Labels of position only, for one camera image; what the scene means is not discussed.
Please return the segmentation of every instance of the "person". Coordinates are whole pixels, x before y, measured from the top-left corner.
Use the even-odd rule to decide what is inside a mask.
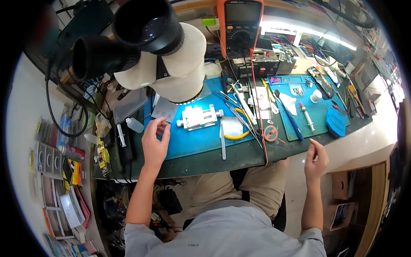
[[[127,209],[126,257],[326,256],[320,177],[328,158],[324,147],[313,139],[304,169],[307,196],[299,238],[288,237],[271,223],[284,194],[287,159],[250,168],[241,191],[234,189],[228,171],[197,176],[189,209],[194,219],[176,238],[162,243],[149,224],[154,181],[167,154],[170,126],[165,118],[152,120],[141,140],[145,163]],[[241,200],[245,191],[249,192],[249,202]]]

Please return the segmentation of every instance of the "blue silicone mat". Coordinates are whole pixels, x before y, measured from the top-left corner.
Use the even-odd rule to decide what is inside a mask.
[[[334,100],[338,106],[342,109],[344,109],[342,102],[340,98],[337,96],[337,94],[334,94],[331,99],[329,100],[324,100],[320,99],[316,104],[311,102],[310,96],[313,94],[314,90],[318,89],[314,80],[310,76],[276,76],[273,78],[278,78],[276,83],[271,83],[270,82],[270,77],[268,77],[268,82],[270,84],[270,88],[272,90],[272,93],[274,94],[274,91],[278,89],[280,93],[284,93],[286,95],[289,95],[291,97],[295,97],[296,100],[296,109],[297,109],[297,116],[293,115],[294,120],[296,121],[302,136],[304,138],[306,137],[311,137],[315,135],[319,135],[322,133],[328,132],[328,127],[326,125],[326,114],[328,109],[333,109],[333,103],[331,100]],[[311,82],[313,82],[312,88],[309,88],[305,85],[305,78],[309,79]],[[325,77],[328,83],[332,85],[332,81],[329,77]],[[302,96],[295,96],[291,94],[289,84],[301,84],[302,88],[304,89],[304,95]],[[307,112],[311,118],[311,121],[313,122],[314,126],[314,131],[311,131],[310,127],[308,126],[308,122],[305,118],[305,115],[303,111],[301,110],[301,105],[300,101],[302,104],[307,108]],[[297,133],[295,132],[291,121],[289,120],[284,107],[282,104],[277,102],[278,109],[280,110],[281,118],[286,130],[287,134],[287,139],[289,141],[297,140],[298,136]],[[347,114],[336,110],[336,112],[344,119],[345,125],[348,126],[350,125],[350,120],[348,119]]]
[[[221,77],[206,80],[205,84],[207,84],[208,88],[212,92],[218,92],[222,90]],[[197,100],[192,104],[180,105],[177,109],[177,113],[174,117],[173,123],[171,124],[171,136],[166,160],[221,148],[221,139],[219,137],[220,118],[217,118],[218,121],[216,125],[204,127],[197,130],[188,131],[184,127],[177,127],[176,122],[177,120],[182,119],[181,112],[185,109],[186,106],[191,105],[194,107],[195,105],[197,105],[201,106],[203,110],[207,110],[210,108],[210,104],[214,105],[215,110],[222,109],[224,112],[224,116],[234,117],[234,114],[224,104],[223,99],[214,94],[208,95],[205,98]],[[150,114],[150,105],[151,103],[148,102],[144,106],[144,116]],[[144,128],[147,127],[147,124],[150,120],[150,115],[144,119]],[[225,143],[226,146],[231,146],[252,139],[254,139],[254,137],[251,134],[248,134],[247,136],[239,140],[225,139]]]

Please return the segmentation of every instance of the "digital multimeter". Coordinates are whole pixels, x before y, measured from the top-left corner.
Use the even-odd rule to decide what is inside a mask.
[[[221,53],[226,59],[243,58],[257,42],[263,0],[217,0]]]

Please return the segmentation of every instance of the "khaki pants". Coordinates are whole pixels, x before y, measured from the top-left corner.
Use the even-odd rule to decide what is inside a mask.
[[[239,190],[250,192],[250,202],[260,207],[274,219],[284,195],[288,159],[265,167],[249,168]],[[192,206],[188,212],[193,217],[209,204],[227,199],[241,199],[242,192],[234,188],[230,171],[204,174],[196,177]]]

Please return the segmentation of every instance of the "blue brush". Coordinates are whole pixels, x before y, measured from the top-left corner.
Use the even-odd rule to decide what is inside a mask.
[[[301,133],[300,129],[298,128],[298,125],[297,125],[296,121],[294,120],[293,115],[291,114],[291,112],[287,109],[287,107],[285,106],[285,104],[284,104],[284,103],[281,101],[281,99],[280,99],[280,91],[279,91],[278,89],[276,89],[276,90],[274,91],[274,94],[275,94],[275,96],[278,98],[278,100],[280,101],[280,103],[284,106],[285,113],[287,114],[288,118],[290,119],[291,124],[293,125],[293,128],[294,128],[294,130],[295,130],[296,133],[297,133],[298,138],[299,138],[301,141],[304,140],[304,137],[302,136],[302,133]]]

